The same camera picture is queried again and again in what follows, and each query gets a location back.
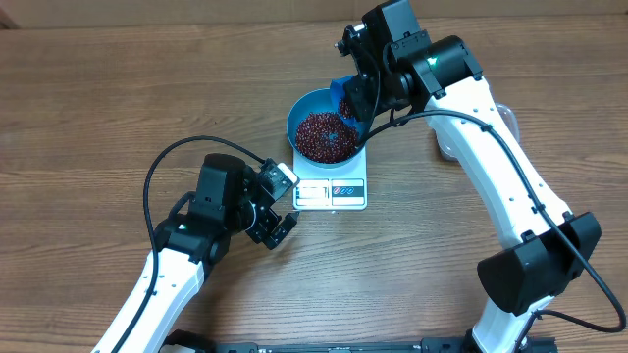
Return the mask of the blue plastic measuring scoop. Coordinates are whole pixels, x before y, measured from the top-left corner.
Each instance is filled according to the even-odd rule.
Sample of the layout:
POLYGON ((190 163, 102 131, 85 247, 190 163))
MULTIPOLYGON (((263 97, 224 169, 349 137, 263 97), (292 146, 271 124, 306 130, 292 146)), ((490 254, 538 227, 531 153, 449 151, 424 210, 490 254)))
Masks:
POLYGON ((361 137, 365 130, 365 124, 357 120, 355 113, 349 107, 343 87, 351 79, 352 76, 333 79, 330 83, 330 97, 332 105, 337 109, 337 114, 340 116, 340 119, 347 126, 354 128, 357 131, 357 135, 361 137))

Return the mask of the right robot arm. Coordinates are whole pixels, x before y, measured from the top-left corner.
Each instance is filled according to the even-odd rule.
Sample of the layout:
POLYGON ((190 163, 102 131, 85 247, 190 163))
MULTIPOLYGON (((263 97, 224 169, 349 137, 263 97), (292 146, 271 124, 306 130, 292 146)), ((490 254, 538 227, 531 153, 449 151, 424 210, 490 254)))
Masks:
POLYGON ((471 179, 497 230, 500 251, 478 264, 488 302, 466 352, 529 352, 535 317, 582 274, 602 231, 574 215, 536 172, 508 129, 482 67, 464 41, 434 41, 409 3, 389 1, 348 26, 338 50, 357 73, 343 85, 354 117, 385 111, 401 126, 424 119, 471 179))

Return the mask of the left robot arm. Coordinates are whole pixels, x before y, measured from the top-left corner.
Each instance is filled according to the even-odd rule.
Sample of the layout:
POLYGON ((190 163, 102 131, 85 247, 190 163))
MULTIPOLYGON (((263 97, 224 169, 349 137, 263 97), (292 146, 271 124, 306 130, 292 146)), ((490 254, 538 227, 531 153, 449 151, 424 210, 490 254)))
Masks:
POLYGON ((215 342, 174 323, 227 254, 234 235, 276 248, 297 213, 277 215, 272 205, 298 182, 284 163, 266 160, 254 171, 243 160, 208 154, 196 189, 185 194, 155 229, 155 250, 97 352, 214 352, 215 342))

